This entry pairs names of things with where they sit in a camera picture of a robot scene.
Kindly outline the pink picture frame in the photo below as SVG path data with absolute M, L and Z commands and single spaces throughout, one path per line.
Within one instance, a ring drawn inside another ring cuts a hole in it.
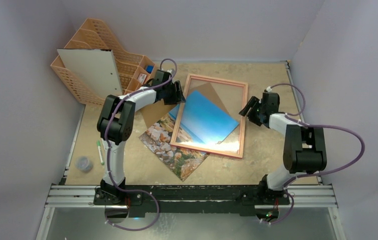
M 172 114 L 170 144 L 176 147 L 241 159 L 248 83 L 190 73 L 183 91 L 185 102 Z

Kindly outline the landscape photo print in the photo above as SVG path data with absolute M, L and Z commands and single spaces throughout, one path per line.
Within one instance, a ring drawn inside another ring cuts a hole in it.
M 184 181 L 209 156 L 208 153 L 172 146 L 171 138 L 179 106 L 139 136 L 139 140 L 180 180 Z M 182 119 L 175 141 L 185 145 L 220 144 L 239 123 L 198 91 L 186 98 Z

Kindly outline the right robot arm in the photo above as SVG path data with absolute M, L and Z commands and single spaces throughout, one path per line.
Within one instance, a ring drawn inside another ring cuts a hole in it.
M 277 93 L 265 91 L 262 98 L 251 97 L 239 113 L 250 122 L 284 136 L 282 166 L 266 174 L 258 186 L 257 196 L 265 204 L 284 195 L 288 184 L 297 177 L 314 174 L 327 166 L 323 128 L 290 120 L 287 113 L 279 111 L 279 104 Z

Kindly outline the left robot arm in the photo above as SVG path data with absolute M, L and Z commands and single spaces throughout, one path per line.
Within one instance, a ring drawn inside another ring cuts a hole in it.
M 106 97 L 97 123 L 97 130 L 105 147 L 105 174 L 100 188 L 115 205 L 121 204 L 128 192 L 125 189 L 124 148 L 132 134 L 136 111 L 163 101 L 165 105 L 185 102 L 181 84 L 173 81 L 169 71 L 158 70 L 138 90 L 126 95 Z

